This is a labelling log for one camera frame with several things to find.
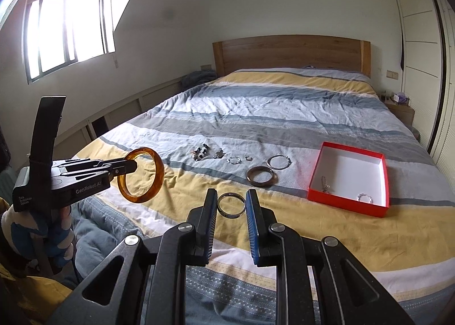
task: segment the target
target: wooden headboard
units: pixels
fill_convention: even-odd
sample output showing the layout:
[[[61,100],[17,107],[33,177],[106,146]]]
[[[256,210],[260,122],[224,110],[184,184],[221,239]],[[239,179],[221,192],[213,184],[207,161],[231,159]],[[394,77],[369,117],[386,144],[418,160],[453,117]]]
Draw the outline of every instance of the wooden headboard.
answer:
[[[337,68],[371,75],[371,46],[365,40],[322,35],[269,35],[213,43],[218,76],[241,68]]]

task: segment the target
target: amber bangle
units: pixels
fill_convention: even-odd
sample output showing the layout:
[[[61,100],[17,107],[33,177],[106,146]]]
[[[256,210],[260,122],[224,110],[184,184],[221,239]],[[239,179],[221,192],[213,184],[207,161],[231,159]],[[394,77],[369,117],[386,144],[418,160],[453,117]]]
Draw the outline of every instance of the amber bangle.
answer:
[[[139,196],[136,197],[135,195],[130,194],[128,187],[127,187],[127,176],[125,174],[117,176],[117,184],[120,190],[121,195],[123,195],[127,200],[133,203],[144,203],[148,200],[151,200],[156,194],[160,191],[161,186],[163,185],[164,180],[164,165],[161,157],[158,153],[156,153],[153,149],[142,147],[138,149],[132,150],[128,153],[124,159],[135,159],[140,155],[150,155],[155,162],[155,180],[153,181],[152,186],[149,190]]]
[[[257,171],[266,171],[266,172],[268,172],[270,174],[270,179],[267,180],[267,181],[263,181],[263,182],[254,181],[253,180],[253,174],[255,172],[257,172]],[[252,167],[247,172],[247,180],[248,180],[248,182],[251,185],[256,186],[256,187],[268,187],[268,186],[270,186],[270,185],[272,185],[274,183],[274,179],[275,179],[274,171],[270,167],[267,167],[267,166]]]

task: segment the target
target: bed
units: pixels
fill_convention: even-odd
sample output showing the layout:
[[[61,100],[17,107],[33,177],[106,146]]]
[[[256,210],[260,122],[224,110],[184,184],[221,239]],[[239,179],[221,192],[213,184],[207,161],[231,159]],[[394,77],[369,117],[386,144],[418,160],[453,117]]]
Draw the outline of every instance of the bed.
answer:
[[[78,153],[110,159],[146,146],[165,165],[163,187],[149,202],[126,201],[113,180],[74,206],[81,275],[127,235],[158,236],[185,221],[207,188],[245,195],[248,168],[282,154],[292,164],[277,171],[271,187],[255,188],[261,205],[302,236],[339,238],[417,325],[430,324],[455,292],[455,197],[371,87],[370,43],[284,35],[217,42],[213,51],[219,79],[164,101]],[[385,155],[391,207],[384,218],[306,199],[324,140]],[[195,161],[191,150],[202,143],[226,154]],[[229,164],[230,156],[242,163]],[[151,159],[138,164],[141,171],[127,179],[133,193],[145,192],[154,175]],[[270,324],[275,304],[275,269],[254,266],[246,217],[218,215],[209,265],[187,269],[187,324]]]

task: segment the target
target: person's hand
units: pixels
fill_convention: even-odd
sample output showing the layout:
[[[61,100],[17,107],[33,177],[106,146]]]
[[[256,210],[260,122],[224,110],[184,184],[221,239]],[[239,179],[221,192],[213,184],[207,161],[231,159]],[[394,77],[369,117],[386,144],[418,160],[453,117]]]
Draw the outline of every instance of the person's hand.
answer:
[[[44,245],[46,255],[54,258],[56,266],[63,267],[73,256],[70,212],[70,206],[60,209],[58,217],[48,226],[37,212],[15,212],[11,206],[1,216],[1,230],[13,251],[29,261],[36,258],[32,234],[47,238]]]

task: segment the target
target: metal ring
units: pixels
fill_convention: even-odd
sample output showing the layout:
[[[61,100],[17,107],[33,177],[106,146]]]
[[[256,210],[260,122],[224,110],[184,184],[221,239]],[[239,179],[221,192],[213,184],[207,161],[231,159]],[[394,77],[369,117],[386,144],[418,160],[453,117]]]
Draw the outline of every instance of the metal ring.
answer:
[[[232,158],[236,158],[238,159],[238,162],[232,162],[231,159]],[[241,164],[242,163],[242,159],[240,157],[237,157],[237,156],[231,156],[228,158],[228,162],[231,164],[231,165],[238,165],[238,164]]]
[[[238,214],[228,214],[227,212],[224,212],[220,207],[220,202],[223,198],[226,198],[226,197],[234,197],[234,198],[239,199],[243,203],[242,212],[240,212]],[[220,213],[221,216],[224,216],[227,218],[239,218],[240,215],[245,212],[246,207],[247,207],[247,205],[245,204],[245,198],[242,197],[240,194],[237,194],[234,192],[228,192],[228,193],[224,193],[223,195],[220,195],[220,197],[218,198],[218,202],[217,202],[218,212]]]
[[[273,166],[270,164],[270,161],[271,161],[272,159],[274,159],[275,157],[284,157],[284,158],[286,158],[286,159],[288,160],[288,164],[287,164],[286,166],[284,166],[284,167],[281,167],[281,168],[279,168],[279,167],[273,167]],[[285,155],[276,155],[276,156],[272,156],[272,157],[270,157],[270,158],[267,160],[267,166],[270,167],[270,168],[273,168],[274,170],[284,170],[285,168],[288,168],[291,164],[292,164],[291,159],[290,159],[288,156],[285,156]]]
[[[360,194],[357,196],[357,201],[358,201],[358,202],[363,202],[363,201],[360,200],[360,197],[363,197],[363,196],[369,198],[369,200],[370,200],[369,203],[370,203],[370,204],[373,203],[373,198],[371,198],[369,195],[367,195],[367,193],[360,193]]]
[[[266,171],[270,174],[270,179],[269,180],[266,180],[266,181],[254,181],[253,180],[253,177],[252,177],[252,173],[256,172],[256,171]],[[256,167],[251,167],[248,171],[247,171],[247,180],[248,182],[253,185],[253,186],[257,186],[257,187],[268,187],[270,185],[273,184],[273,180],[275,178],[275,173],[274,171],[270,168],[270,167],[267,167],[267,166],[256,166]]]

